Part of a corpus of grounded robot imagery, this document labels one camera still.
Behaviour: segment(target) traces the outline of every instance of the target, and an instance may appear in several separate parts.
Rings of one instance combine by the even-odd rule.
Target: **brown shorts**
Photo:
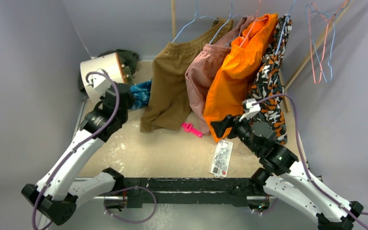
[[[153,80],[149,106],[140,121],[140,131],[151,132],[156,128],[179,130],[191,112],[185,83],[185,72],[205,44],[214,37],[226,22],[219,20],[199,38],[180,44],[169,43],[153,61]],[[214,42],[232,29],[228,22]]]

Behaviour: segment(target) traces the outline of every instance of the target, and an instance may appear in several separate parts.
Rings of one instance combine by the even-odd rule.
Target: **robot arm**
[[[85,116],[70,146],[53,168],[36,184],[26,184],[22,189],[23,196],[32,205],[35,205],[38,194],[43,192],[37,210],[56,225],[65,223],[79,206],[95,196],[124,188],[123,176],[111,168],[103,170],[98,176],[87,181],[74,181],[91,156],[127,121],[127,110],[133,105],[133,96],[128,85],[117,84],[117,88],[120,103],[112,122],[97,136],[86,141],[68,156],[78,143],[103,127],[111,117],[115,109],[116,100],[115,91],[111,86],[106,90],[101,101],[95,106],[93,111]],[[46,184],[49,176],[65,157],[69,158],[56,173],[52,182]]]
[[[260,111],[256,101],[243,102],[245,114],[228,115],[224,120],[211,122],[218,137],[222,137],[227,128],[231,128],[228,138],[239,138],[254,155],[260,158],[260,168],[251,177],[251,181],[263,187],[267,194],[274,195],[311,220],[318,222],[319,230],[351,230],[355,221],[343,208],[346,207],[356,217],[363,206],[342,198],[309,172],[306,174],[303,162],[286,147],[276,143],[276,133],[266,122],[254,122],[252,126],[244,118],[253,117]],[[313,185],[313,182],[325,193],[333,197],[341,206]]]

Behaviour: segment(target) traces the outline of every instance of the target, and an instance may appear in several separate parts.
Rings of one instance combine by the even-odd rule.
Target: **clothing waistband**
[[[216,55],[227,54],[228,52],[230,52],[231,48],[230,46],[225,45],[230,43],[234,38],[240,36],[242,34],[242,31],[247,28],[254,21],[254,19],[254,16],[242,17],[236,28],[229,31],[215,44],[206,44],[203,48],[203,51],[207,53],[214,53]]]
[[[193,52],[195,49],[202,50],[203,46],[211,41],[218,29],[225,24],[225,22],[226,20],[219,20],[208,31],[192,41],[179,44],[169,42],[163,51],[169,54],[182,54]]]

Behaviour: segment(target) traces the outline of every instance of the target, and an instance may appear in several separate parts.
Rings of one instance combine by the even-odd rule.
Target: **gray wall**
[[[68,146],[88,58],[60,0],[0,0],[0,229],[31,229],[20,191]]]
[[[331,84],[315,85],[307,65],[288,92],[298,105],[312,171],[368,211],[368,0],[355,1],[338,24],[333,70]]]
[[[63,0],[70,17],[91,56],[123,48],[138,52],[143,60],[153,59],[172,41],[170,0]],[[258,1],[233,1],[234,14],[254,15]],[[308,51],[304,7],[312,0],[298,0],[292,13],[293,33],[287,53]],[[261,12],[288,12],[292,0],[264,0]],[[199,0],[199,14],[227,19],[230,12],[229,0]],[[318,2],[321,9],[335,11],[340,3],[334,0]],[[190,22],[195,13],[195,0],[176,0],[177,33]],[[320,20],[313,21],[313,31]],[[199,19],[188,26],[177,42],[190,41],[201,35],[212,25],[209,18]],[[286,58],[288,65],[297,65],[301,58]]]

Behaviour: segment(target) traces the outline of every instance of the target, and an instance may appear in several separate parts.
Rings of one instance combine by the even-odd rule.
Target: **wooden rod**
[[[172,37],[175,39],[176,29],[175,29],[175,0],[171,0],[172,7]]]
[[[278,77],[280,78],[281,83],[283,83],[284,82],[283,74],[281,73],[280,69],[278,70]],[[287,100],[288,100],[288,98],[284,97],[283,104],[284,104],[284,108],[285,108],[286,113],[288,113],[290,111],[290,104],[289,104],[289,101],[287,101]]]

